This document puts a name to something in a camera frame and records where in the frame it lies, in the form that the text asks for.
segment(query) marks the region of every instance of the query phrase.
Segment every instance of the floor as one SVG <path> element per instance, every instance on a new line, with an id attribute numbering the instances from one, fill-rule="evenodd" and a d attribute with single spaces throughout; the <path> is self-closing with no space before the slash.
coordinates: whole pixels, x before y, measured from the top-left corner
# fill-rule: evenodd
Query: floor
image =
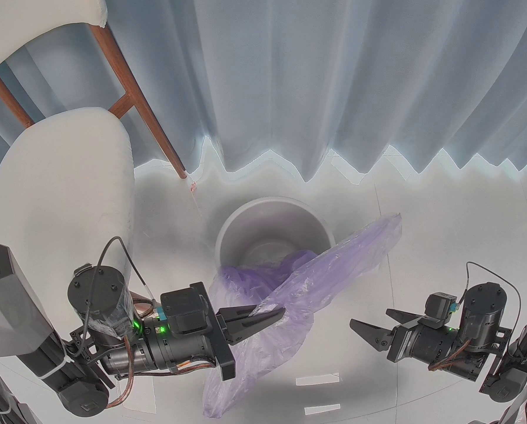
<path id="1" fill-rule="evenodd" d="M 467 424 L 500 418 L 505 406 L 478 393 L 483 376 L 471 383 L 429 372 L 411 359 L 390 363 L 385 353 L 352 333 L 348 322 L 357 318 L 391 328 L 387 307 L 422 313 L 432 292 L 460 295 L 465 262 L 472 260 L 504 275 L 520 290 L 518 335 L 527 320 L 527 169 L 519 173 L 508 162 L 493 167 L 474 157 L 458 170 L 443 151 L 417 174 L 389 148 L 366 175 L 330 152 L 316 176 L 304 183 L 293 166 L 273 152 L 239 172 L 226 173 L 211 144 L 205 143 L 203 162 L 192 179 L 180 180 L 159 161 L 136 169 L 133 253 L 150 288 L 159 293 L 193 281 L 210 284 L 220 227 L 240 205 L 263 196 L 307 203 L 324 218 L 336 241 L 382 214 L 400 212 L 402 237 L 378 271 L 357 279 L 316 314 L 298 354 L 262 378 L 225 414 L 222 424 Z M 477 269 L 470 274 L 472 285 L 494 281 Z M 132 287 L 140 291 L 136 283 Z M 514 292 L 507 286 L 506 290 L 503 325 L 512 326 L 518 302 Z M 5 381 L 21 391 L 19 399 L 30 400 L 44 424 L 59 422 L 58 414 L 62 423 L 80 422 L 64 413 L 53 393 L 22 368 L 13 358 L 0 359 Z M 297 378 L 326 374 L 339 381 L 296 385 Z M 204 377 L 201 371 L 176 379 L 140 379 L 125 406 L 88 421 L 122 417 L 125 424 L 209 422 L 202 416 Z M 330 405 L 331 411 L 305 415 L 305 408 Z"/>

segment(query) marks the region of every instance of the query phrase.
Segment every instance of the wooden chair frame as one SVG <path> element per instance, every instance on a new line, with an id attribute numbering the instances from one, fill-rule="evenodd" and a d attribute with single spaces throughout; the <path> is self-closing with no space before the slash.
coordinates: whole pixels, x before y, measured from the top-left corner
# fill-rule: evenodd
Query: wooden chair frame
<path id="1" fill-rule="evenodd" d="M 162 152 L 168 158 L 169 162 L 175 168 L 175 171 L 177 171 L 179 177 L 185 179 L 187 177 L 187 172 L 150 108 L 140 86 L 136 82 L 136 79 L 134 78 L 130 67 L 128 67 L 128 63 L 122 55 L 114 36 L 112 36 L 112 31 L 108 24 L 104 28 L 96 25 L 89 25 L 89 27 L 93 36 L 97 40 L 102 53 L 109 62 L 110 67 L 112 67 L 114 74 L 116 74 L 120 84 L 125 90 L 125 94 L 112 105 L 109 111 L 120 119 L 128 110 L 132 107 L 136 107 L 140 117 L 144 120 L 148 129 L 150 129 L 150 132 L 152 132 L 153 137 L 158 145 L 160 145 Z M 32 118 L 27 114 L 26 110 L 22 108 L 1 78 L 0 98 L 26 129 L 34 125 Z"/>

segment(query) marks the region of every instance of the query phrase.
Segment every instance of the purple plastic bag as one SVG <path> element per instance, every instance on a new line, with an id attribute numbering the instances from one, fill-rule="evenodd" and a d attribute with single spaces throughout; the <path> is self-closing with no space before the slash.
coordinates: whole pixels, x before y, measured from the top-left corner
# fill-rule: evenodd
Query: purple plastic bag
<path id="1" fill-rule="evenodd" d="M 274 325 L 231 347 L 236 378 L 223 382 L 218 369 L 211 371 L 203 393 L 204 415 L 220 418 L 258 378 L 291 359 L 305 341 L 314 313 L 358 276 L 376 268 L 400 237 L 401 215 L 395 214 L 381 217 L 316 257 L 301 251 L 275 268 L 220 269 L 209 289 L 216 309 L 260 302 L 253 314 L 277 307 L 286 311 Z"/>

